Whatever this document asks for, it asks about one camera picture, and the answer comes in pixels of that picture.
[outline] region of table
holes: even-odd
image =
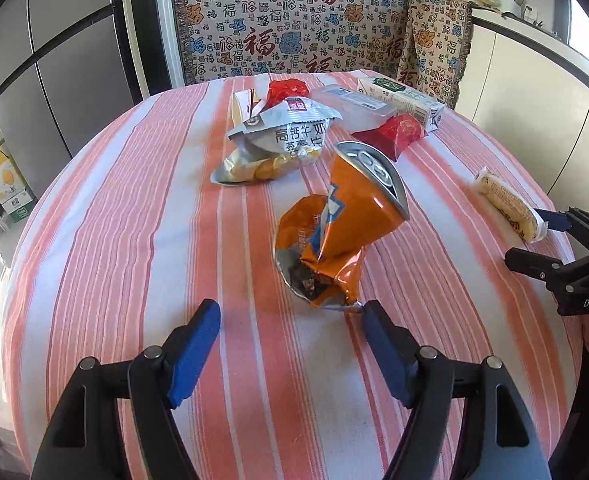
[[[356,88],[372,72],[297,75]],[[226,78],[153,96],[117,118],[64,169],[24,231],[8,288],[3,360],[17,440],[33,463],[79,360],[131,359],[184,324],[203,298],[223,330],[196,392],[175,412],[202,479],[377,479],[408,411],[389,395],[357,314],[314,310],[272,261],[276,223],[327,192],[332,150],[269,184],[222,187],[210,173],[232,150],[232,92],[271,78]],[[348,136],[333,126],[326,145]],[[550,200],[506,150],[448,110],[397,167],[411,221],[367,252],[362,300],[450,358],[506,363],[544,450],[554,448],[580,370],[580,324],[556,314],[542,282],[513,274],[522,246],[468,189],[488,166],[534,206]],[[534,247],[565,262],[564,234]],[[134,479],[145,478],[129,406],[120,406]],[[453,402],[435,478],[448,478],[462,403]]]

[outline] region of metal screw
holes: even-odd
[[[501,361],[501,359],[499,359],[497,356],[495,355],[490,355],[485,362],[487,363],[487,366],[489,366],[490,368],[492,368],[493,370],[498,370],[501,366],[503,366],[503,361]]]
[[[156,359],[163,353],[163,349],[159,345],[152,345],[148,346],[143,351],[143,355],[146,356],[148,359]]]
[[[437,355],[439,355],[439,352],[437,352],[436,348],[433,346],[421,346],[421,349],[418,352],[424,359],[434,359]]]
[[[96,359],[94,357],[84,357],[79,363],[81,370],[92,370],[94,368]]]

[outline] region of cardboard box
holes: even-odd
[[[379,101],[395,105],[400,114],[411,114],[426,132],[439,127],[445,105],[423,92],[384,76],[361,78],[357,89]]]
[[[36,203],[17,167],[1,150],[0,202],[13,222],[28,216]]]

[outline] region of red wrapper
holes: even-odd
[[[401,152],[412,142],[425,137],[425,130],[421,123],[410,114],[401,114],[392,117],[378,128],[355,132],[352,136],[370,144],[385,153],[389,159],[396,161]]]
[[[279,104],[286,97],[309,97],[307,85],[303,81],[294,78],[284,81],[270,81],[264,109],[267,110]]]

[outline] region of clear plastic container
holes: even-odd
[[[335,121],[349,134],[378,128],[398,113],[395,105],[336,84],[312,89],[309,98],[339,111],[343,120]]]

